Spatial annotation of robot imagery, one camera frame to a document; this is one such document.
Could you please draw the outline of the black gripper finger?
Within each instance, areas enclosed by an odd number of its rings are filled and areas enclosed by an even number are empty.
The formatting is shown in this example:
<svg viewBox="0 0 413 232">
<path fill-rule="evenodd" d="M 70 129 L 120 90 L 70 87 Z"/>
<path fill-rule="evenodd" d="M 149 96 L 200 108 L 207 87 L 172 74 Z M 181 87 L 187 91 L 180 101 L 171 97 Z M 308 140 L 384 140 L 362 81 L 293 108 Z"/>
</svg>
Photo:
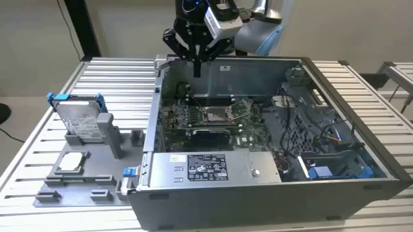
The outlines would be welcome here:
<svg viewBox="0 0 413 232">
<path fill-rule="evenodd" d="M 192 36 L 188 36 L 187 47 L 176 39 L 175 29 L 165 29 L 163 33 L 163 42 L 167 44 L 175 55 L 185 61 L 192 62 L 192 76 L 197 77 L 197 54 L 195 49 L 195 43 L 192 42 Z"/>
<path fill-rule="evenodd" d="M 199 45 L 199 52 L 196 56 L 196 77 L 200 77 L 200 69 L 201 63 L 207 61 L 212 61 L 221 52 L 227 49 L 227 47 L 232 44 L 232 39 L 225 38 L 219 40 L 212 47 L 207 47 L 205 43 Z"/>
</svg>

